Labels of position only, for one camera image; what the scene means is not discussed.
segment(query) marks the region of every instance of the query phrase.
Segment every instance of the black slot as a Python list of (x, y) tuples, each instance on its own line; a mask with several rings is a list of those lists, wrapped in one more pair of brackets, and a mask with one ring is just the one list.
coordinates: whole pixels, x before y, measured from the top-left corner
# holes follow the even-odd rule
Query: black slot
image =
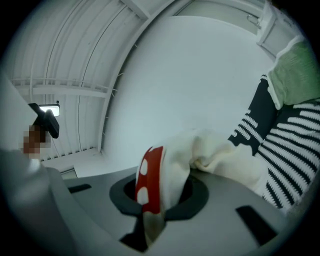
[(68, 187), (68, 190), (71, 194), (76, 193), (76, 192), (80, 192), (83, 190), (87, 190), (87, 189), (91, 189), (91, 186), (89, 184), (82, 184), (82, 185), (78, 185), (78, 186)]
[(260, 246), (266, 244), (277, 235), (269, 224), (266, 223), (251, 206), (239, 207), (236, 209), (236, 212), (239, 214)]

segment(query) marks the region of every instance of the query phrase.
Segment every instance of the white curved wall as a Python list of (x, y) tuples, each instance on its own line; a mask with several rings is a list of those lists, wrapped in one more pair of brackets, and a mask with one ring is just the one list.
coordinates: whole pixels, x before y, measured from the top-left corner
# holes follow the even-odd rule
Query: white curved wall
[(104, 131), (107, 168), (137, 166), (149, 147), (185, 129), (213, 128), (227, 139), (272, 63), (255, 35), (231, 24), (159, 21), (118, 82)]

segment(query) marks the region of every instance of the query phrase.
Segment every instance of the gray floor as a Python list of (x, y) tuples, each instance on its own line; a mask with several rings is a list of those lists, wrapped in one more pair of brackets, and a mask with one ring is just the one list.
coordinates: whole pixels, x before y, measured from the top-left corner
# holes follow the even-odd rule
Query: gray floor
[(248, 13), (215, 2), (194, 1), (177, 15), (213, 18), (241, 27), (255, 35), (258, 31), (258, 28), (247, 20)]

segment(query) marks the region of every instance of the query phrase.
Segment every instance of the green fabric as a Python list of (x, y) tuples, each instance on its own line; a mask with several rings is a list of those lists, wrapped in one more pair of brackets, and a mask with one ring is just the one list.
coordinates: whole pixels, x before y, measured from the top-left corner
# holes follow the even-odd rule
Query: green fabric
[(319, 66), (305, 41), (280, 56), (268, 78), (281, 106), (320, 98)]

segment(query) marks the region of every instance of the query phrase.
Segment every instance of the white towel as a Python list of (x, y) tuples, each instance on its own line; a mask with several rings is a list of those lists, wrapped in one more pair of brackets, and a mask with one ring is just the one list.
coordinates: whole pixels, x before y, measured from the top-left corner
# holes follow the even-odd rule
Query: white towel
[(166, 210), (178, 204), (190, 168), (230, 178), (260, 196), (268, 176), (250, 146), (234, 146), (209, 129), (186, 131), (151, 147), (137, 169), (135, 187), (148, 246), (163, 230)]

